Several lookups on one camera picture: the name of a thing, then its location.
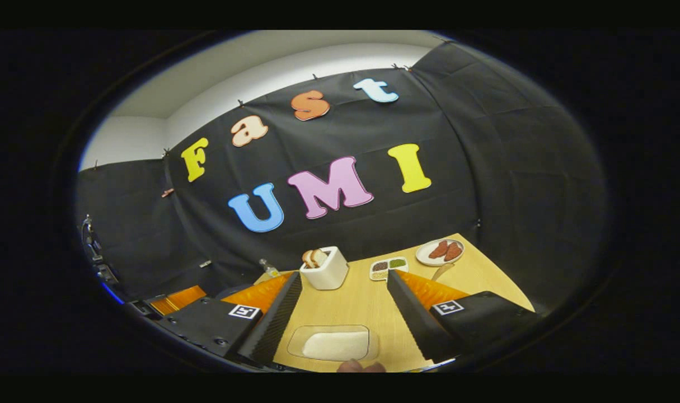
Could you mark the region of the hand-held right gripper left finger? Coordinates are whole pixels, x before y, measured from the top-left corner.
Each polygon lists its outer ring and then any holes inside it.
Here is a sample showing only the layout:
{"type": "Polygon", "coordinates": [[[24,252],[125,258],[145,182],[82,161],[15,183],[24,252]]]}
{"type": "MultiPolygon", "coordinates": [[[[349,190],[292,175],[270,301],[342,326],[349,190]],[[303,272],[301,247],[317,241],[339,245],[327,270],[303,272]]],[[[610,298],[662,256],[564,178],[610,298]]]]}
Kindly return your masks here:
{"type": "Polygon", "coordinates": [[[223,359],[271,365],[301,291],[301,275],[286,273],[220,300],[201,298],[161,326],[223,359]]]}

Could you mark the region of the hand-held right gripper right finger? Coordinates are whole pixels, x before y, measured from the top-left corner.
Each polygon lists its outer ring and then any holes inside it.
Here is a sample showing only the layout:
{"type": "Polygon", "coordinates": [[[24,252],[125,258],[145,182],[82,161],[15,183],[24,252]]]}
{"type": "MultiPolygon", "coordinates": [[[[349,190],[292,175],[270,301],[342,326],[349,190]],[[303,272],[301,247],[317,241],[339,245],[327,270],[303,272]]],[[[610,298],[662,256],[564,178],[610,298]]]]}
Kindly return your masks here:
{"type": "Polygon", "coordinates": [[[387,288],[424,359],[434,362],[493,350],[540,319],[491,291],[467,295],[407,272],[391,270],[387,288]]]}

